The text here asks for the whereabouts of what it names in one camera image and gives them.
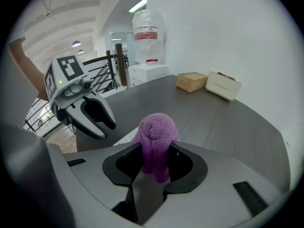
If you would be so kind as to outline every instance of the red label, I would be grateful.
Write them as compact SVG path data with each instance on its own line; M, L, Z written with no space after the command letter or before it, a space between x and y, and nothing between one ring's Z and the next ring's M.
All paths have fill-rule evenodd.
M140 32L134 35L134 40L154 39L157 40L157 32Z

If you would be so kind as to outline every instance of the table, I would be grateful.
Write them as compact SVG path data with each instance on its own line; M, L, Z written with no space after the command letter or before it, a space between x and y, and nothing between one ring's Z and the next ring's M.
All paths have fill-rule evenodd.
M170 116L180 140L232 156L276 185L289 190L290 171L281 133L258 113L234 100L200 89L188 93L176 87L176 76L159 78L106 98L116 129L103 123L108 138L92 139L76 131L77 151L109 147L152 113Z

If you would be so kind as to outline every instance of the black slot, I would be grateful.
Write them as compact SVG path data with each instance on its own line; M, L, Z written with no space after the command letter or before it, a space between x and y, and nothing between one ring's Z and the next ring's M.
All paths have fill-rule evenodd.
M85 163L86 161L84 159L76 159L76 160L71 160L71 161L67 161L67 164L69 165L69 167L74 166L74 165L79 165L82 163Z
M258 215L267 208L265 201L247 181L234 183L233 187L236 189L252 216Z

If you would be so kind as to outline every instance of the cream-colored case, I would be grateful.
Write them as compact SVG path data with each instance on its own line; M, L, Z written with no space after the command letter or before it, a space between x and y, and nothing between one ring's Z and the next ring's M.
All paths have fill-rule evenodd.
M234 100L237 96L241 84L222 73L209 72L205 86L206 90L211 91L227 100Z

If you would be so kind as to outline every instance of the person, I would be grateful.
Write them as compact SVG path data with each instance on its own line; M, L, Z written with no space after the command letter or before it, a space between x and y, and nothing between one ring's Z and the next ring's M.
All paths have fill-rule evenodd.
M48 101L44 75L25 55L24 40L21 17L12 28L0 59L0 124L22 126L37 97Z

